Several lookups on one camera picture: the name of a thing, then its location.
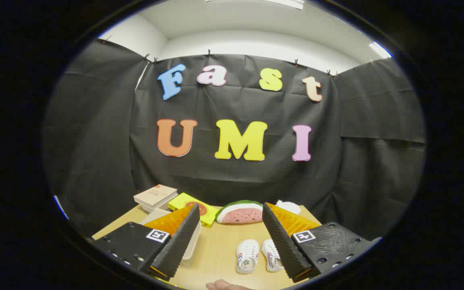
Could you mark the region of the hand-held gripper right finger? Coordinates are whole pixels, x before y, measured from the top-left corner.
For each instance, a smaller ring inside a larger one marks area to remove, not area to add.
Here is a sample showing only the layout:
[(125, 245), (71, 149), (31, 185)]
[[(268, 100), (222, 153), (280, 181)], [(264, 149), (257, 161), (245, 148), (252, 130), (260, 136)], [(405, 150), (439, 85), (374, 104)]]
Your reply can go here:
[(381, 241), (365, 239), (337, 222), (312, 222), (267, 202), (263, 222), (293, 282), (339, 270)]

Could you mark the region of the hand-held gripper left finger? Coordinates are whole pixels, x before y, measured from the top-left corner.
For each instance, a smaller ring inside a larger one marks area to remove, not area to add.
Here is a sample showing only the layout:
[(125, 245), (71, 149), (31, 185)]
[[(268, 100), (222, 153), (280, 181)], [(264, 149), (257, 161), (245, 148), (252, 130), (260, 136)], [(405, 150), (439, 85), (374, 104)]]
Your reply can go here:
[(193, 204), (146, 224), (128, 222), (93, 244), (129, 269), (168, 281), (175, 276), (199, 223), (199, 206)]

